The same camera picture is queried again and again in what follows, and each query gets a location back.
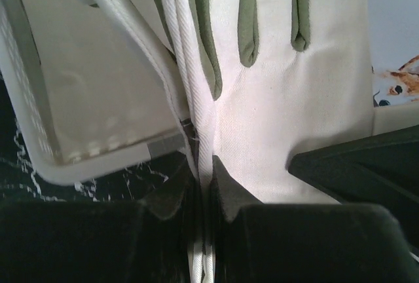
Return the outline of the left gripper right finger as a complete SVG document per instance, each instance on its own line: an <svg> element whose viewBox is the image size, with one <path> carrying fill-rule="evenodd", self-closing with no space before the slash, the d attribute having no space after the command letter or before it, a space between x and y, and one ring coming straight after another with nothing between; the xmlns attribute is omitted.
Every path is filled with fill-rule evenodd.
<svg viewBox="0 0 419 283"><path fill-rule="evenodd" d="M213 158L216 282L417 282L398 221L375 204L264 204Z"/></svg>

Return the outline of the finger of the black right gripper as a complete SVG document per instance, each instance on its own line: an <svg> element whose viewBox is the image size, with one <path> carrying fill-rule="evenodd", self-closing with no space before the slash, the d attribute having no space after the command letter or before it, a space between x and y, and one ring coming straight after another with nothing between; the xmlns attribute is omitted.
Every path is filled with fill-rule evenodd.
<svg viewBox="0 0 419 283"><path fill-rule="evenodd" d="M340 202L388 209L418 249L418 127L295 155L289 172Z"/></svg>

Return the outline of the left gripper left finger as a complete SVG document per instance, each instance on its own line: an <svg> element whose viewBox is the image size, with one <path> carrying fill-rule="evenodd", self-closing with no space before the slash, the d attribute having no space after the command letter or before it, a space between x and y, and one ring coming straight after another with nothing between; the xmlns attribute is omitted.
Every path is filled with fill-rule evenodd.
<svg viewBox="0 0 419 283"><path fill-rule="evenodd" d="M189 282L194 179L182 154L139 200L1 204L2 282Z"/></svg>

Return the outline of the white grey glove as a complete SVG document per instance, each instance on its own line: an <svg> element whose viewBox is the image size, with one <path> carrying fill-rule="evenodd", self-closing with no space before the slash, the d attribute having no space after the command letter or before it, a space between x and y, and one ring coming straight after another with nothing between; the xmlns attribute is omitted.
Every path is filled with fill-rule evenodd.
<svg viewBox="0 0 419 283"><path fill-rule="evenodd" d="M287 167L372 132L367 0L154 2L196 130L204 221L214 157L263 202L332 203Z"/></svg>

